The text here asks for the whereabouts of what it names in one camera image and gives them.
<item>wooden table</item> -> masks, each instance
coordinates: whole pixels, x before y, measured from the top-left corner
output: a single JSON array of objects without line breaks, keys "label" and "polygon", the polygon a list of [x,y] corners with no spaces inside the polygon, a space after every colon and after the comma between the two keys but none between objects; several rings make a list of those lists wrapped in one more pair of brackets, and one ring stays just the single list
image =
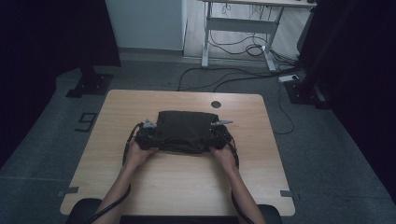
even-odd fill
[{"label": "wooden table", "polygon": [[[220,108],[211,106],[213,101]],[[271,204],[281,216],[295,212],[271,124],[260,95],[175,91],[110,91],[98,116],[61,212],[70,214],[83,198],[103,199],[121,168],[125,142],[136,123],[156,121],[159,111],[200,111],[231,119],[240,173],[258,204]],[[136,172],[124,215],[233,216],[230,187],[210,153],[158,152]]]},{"label": "wooden table", "polygon": [[[201,0],[207,2],[207,12],[205,20],[205,41],[202,49],[202,67],[209,65],[209,45],[208,38],[211,30],[233,31],[255,34],[268,34],[268,42],[262,46],[264,59],[267,62],[270,72],[275,72],[274,57],[271,53],[272,44],[276,35],[280,18],[283,14],[284,7],[315,7],[317,4],[307,3],[307,0]],[[214,3],[244,4],[244,5],[261,5],[280,7],[279,13],[274,21],[254,21],[239,20],[231,18],[212,17],[212,6]]]}]

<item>human arm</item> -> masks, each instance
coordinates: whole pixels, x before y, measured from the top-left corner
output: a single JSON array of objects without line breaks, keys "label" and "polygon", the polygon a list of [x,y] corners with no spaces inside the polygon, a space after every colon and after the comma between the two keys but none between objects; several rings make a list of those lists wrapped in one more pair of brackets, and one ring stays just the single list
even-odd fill
[{"label": "human arm", "polygon": [[[235,165],[235,159],[230,147],[226,146],[223,149],[215,149],[214,147],[210,147],[209,149],[227,175],[231,189],[233,191],[233,196],[235,197],[239,208],[255,224],[265,224],[265,219],[262,216],[262,212],[248,191],[248,188],[246,187],[242,176]],[[239,223],[246,223],[246,221],[239,215],[238,219]]]},{"label": "human arm", "polygon": [[[96,213],[102,211],[104,208],[108,207],[125,194],[132,182],[134,172],[146,161],[149,155],[155,153],[156,151],[158,151],[158,148],[142,150],[135,141],[131,142],[125,164],[120,169],[116,181],[108,191],[106,197],[102,200]],[[109,210],[107,213],[96,219],[93,223],[120,223],[120,217],[124,204],[125,201]]]}]

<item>desk leg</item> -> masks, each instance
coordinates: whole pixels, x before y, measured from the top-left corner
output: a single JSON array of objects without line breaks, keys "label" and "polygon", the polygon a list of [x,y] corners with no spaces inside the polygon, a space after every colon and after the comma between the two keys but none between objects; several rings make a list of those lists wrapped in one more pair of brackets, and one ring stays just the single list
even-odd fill
[{"label": "desk leg", "polygon": [[208,46],[208,39],[209,39],[209,23],[210,23],[210,12],[212,11],[212,3],[207,3],[207,14],[206,14],[206,24],[205,24],[205,41],[204,46],[202,48],[202,67],[206,68],[209,66],[209,46]]},{"label": "desk leg", "polygon": [[279,13],[277,14],[276,20],[274,22],[274,28],[271,31],[270,34],[270,39],[268,40],[267,44],[262,47],[262,51],[265,57],[265,61],[267,61],[268,68],[270,69],[270,72],[275,72],[276,68],[274,65],[274,57],[272,53],[270,52],[270,49],[272,48],[272,44],[274,42],[274,38],[276,35],[277,27],[279,26],[280,18],[282,17],[283,14],[283,7],[280,8]]}]

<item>hand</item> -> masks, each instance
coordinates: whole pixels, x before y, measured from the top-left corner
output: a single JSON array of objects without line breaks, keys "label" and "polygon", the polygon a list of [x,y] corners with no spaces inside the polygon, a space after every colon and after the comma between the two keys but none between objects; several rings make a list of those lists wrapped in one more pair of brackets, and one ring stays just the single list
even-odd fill
[{"label": "hand", "polygon": [[209,149],[226,173],[236,169],[235,158],[228,145],[225,145],[223,149],[216,149],[215,147],[209,147]]},{"label": "hand", "polygon": [[133,139],[131,144],[129,145],[129,150],[126,156],[125,164],[137,168],[138,166],[143,164],[151,154],[154,154],[157,151],[158,151],[157,147],[151,147],[147,150],[142,150],[140,146],[136,143],[136,141]]}]

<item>forearm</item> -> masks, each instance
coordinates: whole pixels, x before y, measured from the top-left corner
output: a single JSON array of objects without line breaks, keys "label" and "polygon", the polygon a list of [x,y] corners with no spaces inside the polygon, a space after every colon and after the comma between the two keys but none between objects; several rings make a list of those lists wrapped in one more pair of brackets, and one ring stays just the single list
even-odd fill
[{"label": "forearm", "polygon": [[250,218],[255,224],[265,224],[262,212],[254,201],[253,197],[250,195],[250,192],[248,191],[242,176],[239,174],[238,169],[235,167],[229,169],[226,173],[233,190],[233,196],[235,197],[235,200],[242,212],[247,215],[247,217]]},{"label": "forearm", "polygon": [[[134,175],[134,171],[136,170],[136,167],[134,166],[128,166],[124,165],[120,173],[114,182],[113,186],[111,189],[108,191],[106,197],[103,199],[102,203],[99,205],[99,208],[97,209],[96,212],[102,211],[104,208],[108,207],[112,203],[114,203],[116,200],[121,198],[127,189],[129,188],[132,177]],[[123,209],[125,201],[114,207],[113,209],[109,210],[107,213],[99,217],[96,221],[93,223],[99,224],[99,223],[120,223],[120,217]]]}]

